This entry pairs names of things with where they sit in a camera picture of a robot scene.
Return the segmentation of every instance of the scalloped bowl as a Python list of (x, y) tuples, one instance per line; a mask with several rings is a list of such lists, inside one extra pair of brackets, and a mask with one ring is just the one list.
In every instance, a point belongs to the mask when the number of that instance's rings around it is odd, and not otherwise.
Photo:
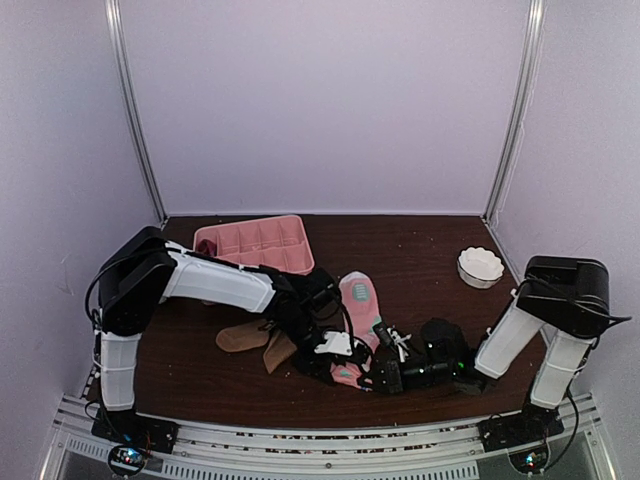
[(467, 285), (487, 289), (502, 278), (504, 265), (491, 250), (482, 247), (469, 247), (460, 252), (458, 273)]

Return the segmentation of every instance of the vertical metal post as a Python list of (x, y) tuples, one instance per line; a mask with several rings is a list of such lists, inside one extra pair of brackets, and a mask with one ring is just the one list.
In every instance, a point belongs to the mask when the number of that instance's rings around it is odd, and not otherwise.
[(124, 32), (122, 29), (122, 20), (120, 17), (119, 0), (106, 0), (107, 22), (109, 32), (111, 34), (111, 42), (113, 44), (113, 52), (118, 65), (118, 73), (120, 75), (120, 86), (124, 97), (125, 110), (127, 112), (127, 121), (133, 145), (135, 147), (138, 163), (142, 171), (144, 183), (151, 197), (155, 214), (158, 222), (161, 224), (167, 220), (167, 213), (160, 197), (158, 184), (156, 182), (151, 162), (149, 161), (149, 152), (142, 134), (142, 123), (140, 121), (140, 113), (136, 104), (133, 92), (133, 82), (131, 81), (131, 71), (129, 70), (129, 61), (127, 60), (127, 51), (125, 48)]
[(516, 155), (517, 141), (522, 129), (524, 111), (529, 101), (531, 84), (536, 71), (540, 40), (542, 38), (542, 22), (544, 17), (545, 0), (531, 0), (529, 6), (529, 20), (525, 35), (524, 48), (522, 50), (522, 62), (520, 64), (520, 76), (513, 101), (511, 119), (505, 137), (502, 155), (493, 183), (489, 203), (485, 210), (484, 219), (489, 226), (493, 224), (495, 215), (502, 199), (507, 178)]

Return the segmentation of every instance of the pink tray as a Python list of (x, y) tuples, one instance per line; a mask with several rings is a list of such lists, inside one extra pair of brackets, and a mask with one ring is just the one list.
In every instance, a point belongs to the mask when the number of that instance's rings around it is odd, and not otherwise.
[(202, 240), (216, 245), (216, 258), (242, 265), (266, 265), (306, 274), (315, 264), (302, 219), (297, 215), (204, 227), (196, 231), (193, 248)]

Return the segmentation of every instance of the wooden table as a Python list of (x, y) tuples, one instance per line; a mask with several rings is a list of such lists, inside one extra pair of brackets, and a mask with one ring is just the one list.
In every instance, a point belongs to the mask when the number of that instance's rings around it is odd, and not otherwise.
[[(202, 226), (230, 217), (172, 218), (167, 238), (190, 246)], [(456, 271), (460, 250), (497, 252), (475, 217), (304, 216), (316, 261), (334, 276), (369, 275), (381, 314), (417, 334), (432, 317), (459, 324), (475, 346), (493, 325), (515, 286), (509, 273), (493, 288), (475, 290)], [(227, 354), (215, 345), (221, 328), (253, 319), (226, 306), (171, 299), (161, 305), (140, 343), (136, 394), (142, 413), (254, 427), (340, 428), (428, 423), (519, 409), (544, 356), (540, 336), (499, 384), (479, 397), (451, 385), (401, 395), (365, 393), (304, 377), (290, 364), (267, 375), (262, 349)], [(336, 317), (336, 324), (341, 324)]]

